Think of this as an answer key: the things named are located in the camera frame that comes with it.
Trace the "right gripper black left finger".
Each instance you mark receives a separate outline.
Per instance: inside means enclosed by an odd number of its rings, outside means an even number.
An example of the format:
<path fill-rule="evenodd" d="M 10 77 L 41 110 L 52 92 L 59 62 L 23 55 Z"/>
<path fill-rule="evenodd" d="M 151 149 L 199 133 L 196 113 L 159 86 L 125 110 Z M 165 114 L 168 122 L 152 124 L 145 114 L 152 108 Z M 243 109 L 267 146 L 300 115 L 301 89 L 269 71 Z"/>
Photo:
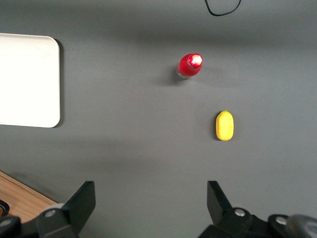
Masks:
<path fill-rule="evenodd" d="M 96 206 L 95 183 L 84 182 L 60 208 L 45 210 L 36 219 L 40 238 L 77 238 Z"/>

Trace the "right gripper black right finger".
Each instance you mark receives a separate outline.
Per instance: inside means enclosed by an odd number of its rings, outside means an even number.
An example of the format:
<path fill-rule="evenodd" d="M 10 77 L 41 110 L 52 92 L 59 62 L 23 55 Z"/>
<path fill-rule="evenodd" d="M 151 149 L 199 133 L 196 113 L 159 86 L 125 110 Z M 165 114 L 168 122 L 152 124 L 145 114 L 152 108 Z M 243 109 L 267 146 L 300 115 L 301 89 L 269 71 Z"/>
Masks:
<path fill-rule="evenodd" d="M 247 210 L 232 207 L 220 185 L 208 181 L 207 208 L 212 220 L 201 238 L 266 238 L 267 223 Z"/>

